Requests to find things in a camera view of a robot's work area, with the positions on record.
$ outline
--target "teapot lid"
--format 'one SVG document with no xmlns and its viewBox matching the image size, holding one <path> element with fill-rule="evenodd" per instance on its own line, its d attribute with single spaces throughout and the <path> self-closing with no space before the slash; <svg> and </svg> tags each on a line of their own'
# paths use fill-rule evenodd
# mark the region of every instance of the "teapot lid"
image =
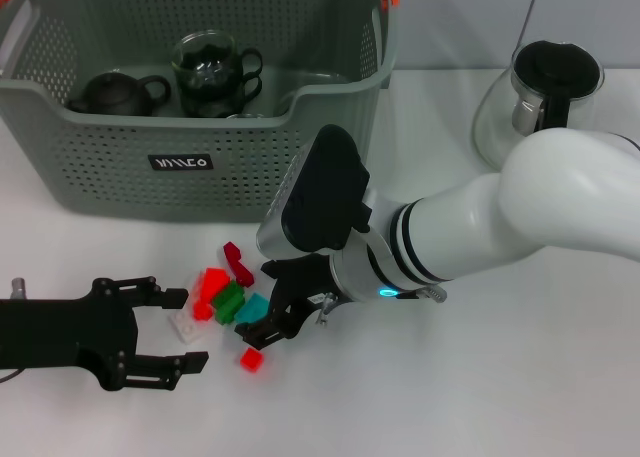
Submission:
<svg viewBox="0 0 640 457">
<path fill-rule="evenodd" d="M 128 75 L 109 72 L 89 82 L 84 93 L 85 100 L 99 105 L 116 105 L 131 99 L 138 89 L 138 81 Z"/>
<path fill-rule="evenodd" d="M 540 95 L 561 93 L 575 100 L 598 89 L 600 64 L 587 51 L 570 43 L 533 42 L 517 54 L 513 69 L 518 79 Z"/>
</svg>

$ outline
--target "white table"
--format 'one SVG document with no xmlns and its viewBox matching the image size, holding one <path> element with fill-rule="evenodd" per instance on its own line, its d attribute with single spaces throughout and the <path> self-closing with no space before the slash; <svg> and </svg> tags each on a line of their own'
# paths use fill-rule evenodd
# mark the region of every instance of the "white table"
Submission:
<svg viewBox="0 0 640 457">
<path fill-rule="evenodd" d="M 486 168 L 469 140 L 495 71 L 399 71 L 368 166 L 412 201 Z M 640 137 L 640 72 L 611 71 L 598 128 Z M 169 225 L 72 214 L 0 131 L 0 288 L 78 298 L 98 276 L 186 285 L 232 240 L 256 268 L 254 225 Z M 449 300 L 347 305 L 265 350 L 257 374 L 232 327 L 190 346 L 168 313 L 136 311 L 138 351 L 207 350 L 174 392 L 103 391 L 81 369 L 0 385 L 0 454 L 15 456 L 637 456 L 640 265 L 546 249 L 447 284 Z"/>
</svg>

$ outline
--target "cyan block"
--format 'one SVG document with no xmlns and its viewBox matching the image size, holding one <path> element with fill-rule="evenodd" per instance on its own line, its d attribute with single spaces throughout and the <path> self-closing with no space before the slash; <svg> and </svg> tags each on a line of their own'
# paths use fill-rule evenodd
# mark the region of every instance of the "cyan block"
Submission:
<svg viewBox="0 0 640 457">
<path fill-rule="evenodd" d="M 253 324 L 266 317 L 269 311 L 269 301 L 260 294 L 253 294 L 235 316 L 237 324 Z"/>
</svg>

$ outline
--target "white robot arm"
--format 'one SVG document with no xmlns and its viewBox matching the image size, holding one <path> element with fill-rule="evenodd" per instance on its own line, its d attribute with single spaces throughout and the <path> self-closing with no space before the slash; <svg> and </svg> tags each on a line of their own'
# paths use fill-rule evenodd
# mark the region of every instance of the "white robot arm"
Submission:
<svg viewBox="0 0 640 457">
<path fill-rule="evenodd" d="M 541 131 L 512 152 L 502 174 L 412 204 L 367 189 L 368 180 L 338 127 L 323 129 L 294 159 L 258 231 L 258 247 L 274 260 L 265 272 L 279 279 L 262 333 L 282 327 L 274 299 L 291 319 L 292 303 L 314 293 L 334 304 L 415 298 L 425 289 L 437 296 L 442 282 L 545 246 L 640 261 L 640 148 L 624 137 Z M 298 320 L 316 308 L 298 308 Z M 237 331 L 256 347 L 272 343 L 251 341 L 255 325 Z"/>
</svg>

